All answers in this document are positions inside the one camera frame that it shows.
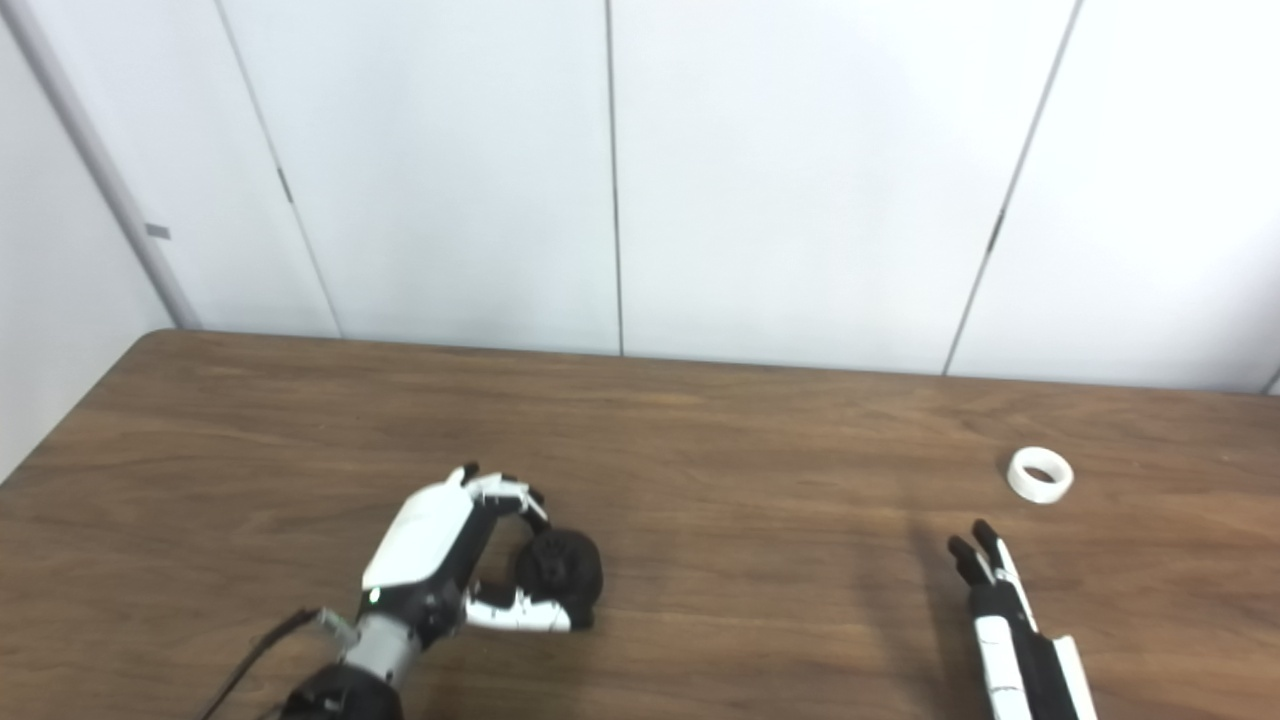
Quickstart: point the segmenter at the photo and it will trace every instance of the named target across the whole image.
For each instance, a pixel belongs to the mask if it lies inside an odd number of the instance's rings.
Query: white tape roll
[[[1028,470],[1039,470],[1050,477],[1042,480]],[[1009,461],[1009,487],[1032,502],[1048,505],[1062,500],[1075,482],[1071,465],[1061,455],[1044,447],[1024,447]]]

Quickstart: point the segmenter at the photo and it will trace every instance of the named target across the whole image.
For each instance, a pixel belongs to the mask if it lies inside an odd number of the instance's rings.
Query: black cable
[[[214,712],[218,712],[218,707],[224,700],[227,700],[227,696],[232,694],[232,691],[236,689],[236,685],[241,682],[241,679],[248,674],[250,667],[257,662],[259,657],[262,657],[262,653],[270,650],[273,644],[280,641],[280,638],[288,635],[293,630],[297,630],[302,625],[306,625],[311,620],[315,620],[315,616],[319,614],[320,610],[298,610],[280,621],[279,625],[271,628],[265,635],[259,638],[259,641],[253,643],[253,647],[248,651],[248,655],[244,656],[244,660],[241,660],[239,665],[232,670],[232,674],[223,680],[221,687],[218,688],[218,692],[214,693],[214,697],[205,706],[205,710],[196,716],[196,719],[209,720],[212,717]]]

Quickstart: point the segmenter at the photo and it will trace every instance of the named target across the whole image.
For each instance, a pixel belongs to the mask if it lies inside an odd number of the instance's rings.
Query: white robotic finger
[[[493,630],[526,630],[536,633],[567,633],[573,629],[564,607],[554,600],[534,602],[516,588],[511,605],[493,605],[475,596],[466,598],[468,625]]]

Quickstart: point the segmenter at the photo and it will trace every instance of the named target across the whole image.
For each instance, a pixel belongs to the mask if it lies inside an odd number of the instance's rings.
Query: black object
[[[572,629],[595,624],[591,607],[604,592],[604,569],[591,538],[564,529],[539,533],[516,556],[515,575],[534,602],[559,602]]]

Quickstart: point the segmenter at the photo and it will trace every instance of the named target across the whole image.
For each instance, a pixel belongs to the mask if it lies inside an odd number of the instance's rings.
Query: white wall
[[[1070,0],[614,0],[628,355],[940,373]]]
[[[603,0],[227,0],[347,337],[618,352]]]
[[[1260,392],[1280,5],[1085,0],[954,374]]]
[[[0,0],[47,42],[195,325],[338,327],[211,0]]]
[[[0,479],[169,316],[0,23]]]

